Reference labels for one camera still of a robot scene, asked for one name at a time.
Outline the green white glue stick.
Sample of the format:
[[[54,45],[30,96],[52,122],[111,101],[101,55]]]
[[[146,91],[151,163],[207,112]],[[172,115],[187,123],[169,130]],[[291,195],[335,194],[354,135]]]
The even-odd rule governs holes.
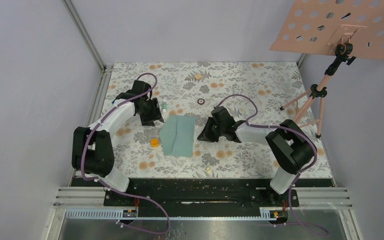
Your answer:
[[[168,111],[167,109],[168,109],[167,102],[163,101],[162,104],[161,104],[161,111],[162,111],[162,113],[167,113],[167,111]]]

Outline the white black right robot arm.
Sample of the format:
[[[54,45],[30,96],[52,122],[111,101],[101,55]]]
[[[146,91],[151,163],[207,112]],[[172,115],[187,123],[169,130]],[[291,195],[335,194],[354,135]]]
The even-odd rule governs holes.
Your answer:
[[[211,111],[204,129],[197,140],[215,143],[224,137],[236,143],[255,143],[270,147],[279,168],[270,181],[267,201],[273,206],[281,205],[286,191],[297,181],[311,160],[317,159],[315,144],[291,119],[280,125],[251,124],[246,120],[236,121],[228,110],[219,106]]]

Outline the teal paper envelope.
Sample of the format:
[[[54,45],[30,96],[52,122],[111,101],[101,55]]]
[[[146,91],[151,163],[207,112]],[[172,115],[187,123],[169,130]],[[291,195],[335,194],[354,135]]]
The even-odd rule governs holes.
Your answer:
[[[159,131],[163,154],[192,157],[195,134],[194,116],[170,115]]]

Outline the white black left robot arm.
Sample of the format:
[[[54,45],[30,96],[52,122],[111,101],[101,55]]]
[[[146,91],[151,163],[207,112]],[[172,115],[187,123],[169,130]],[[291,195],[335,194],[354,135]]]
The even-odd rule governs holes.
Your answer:
[[[73,133],[72,167],[85,181],[95,181],[116,192],[124,206],[132,204],[135,192],[129,188],[130,179],[115,165],[112,138],[122,125],[139,117],[142,126],[163,122],[157,98],[152,97],[155,85],[135,80],[132,88],[112,101],[110,109],[87,127],[77,127]]]

